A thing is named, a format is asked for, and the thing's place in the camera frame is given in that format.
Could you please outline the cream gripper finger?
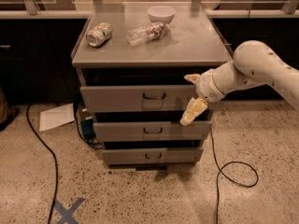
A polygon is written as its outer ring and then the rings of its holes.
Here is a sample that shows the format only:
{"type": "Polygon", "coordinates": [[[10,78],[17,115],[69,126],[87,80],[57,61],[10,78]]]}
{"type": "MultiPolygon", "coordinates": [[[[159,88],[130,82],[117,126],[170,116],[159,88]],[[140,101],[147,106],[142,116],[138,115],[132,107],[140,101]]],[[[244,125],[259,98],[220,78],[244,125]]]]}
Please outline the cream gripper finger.
{"type": "Polygon", "coordinates": [[[191,124],[199,115],[201,115],[208,106],[208,102],[202,98],[192,98],[180,119],[181,125],[191,124]]]}
{"type": "Polygon", "coordinates": [[[199,74],[188,74],[184,78],[191,82],[192,84],[196,84],[197,80],[199,79],[200,75],[199,74]]]}

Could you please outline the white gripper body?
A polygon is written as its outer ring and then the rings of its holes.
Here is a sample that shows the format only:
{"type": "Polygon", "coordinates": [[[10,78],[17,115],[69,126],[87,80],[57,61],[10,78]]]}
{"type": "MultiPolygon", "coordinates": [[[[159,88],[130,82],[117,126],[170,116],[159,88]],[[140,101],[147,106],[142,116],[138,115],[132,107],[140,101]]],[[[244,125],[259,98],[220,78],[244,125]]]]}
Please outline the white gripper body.
{"type": "Polygon", "coordinates": [[[216,103],[225,97],[214,82],[213,72],[213,69],[209,69],[200,75],[195,83],[195,91],[198,96],[209,103],[216,103]]]}

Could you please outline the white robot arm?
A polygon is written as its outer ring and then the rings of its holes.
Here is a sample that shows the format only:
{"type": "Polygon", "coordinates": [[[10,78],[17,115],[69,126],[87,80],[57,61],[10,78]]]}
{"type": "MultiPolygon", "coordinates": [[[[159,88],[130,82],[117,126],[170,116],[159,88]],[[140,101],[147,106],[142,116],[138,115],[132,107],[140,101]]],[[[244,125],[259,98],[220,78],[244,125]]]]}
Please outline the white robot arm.
{"type": "Polygon", "coordinates": [[[299,71],[284,63],[260,41],[246,41],[236,48],[231,61],[201,75],[190,74],[184,78],[194,84],[198,97],[189,101],[181,125],[189,125],[209,104],[218,102],[232,91],[264,84],[299,109],[299,71]]]}

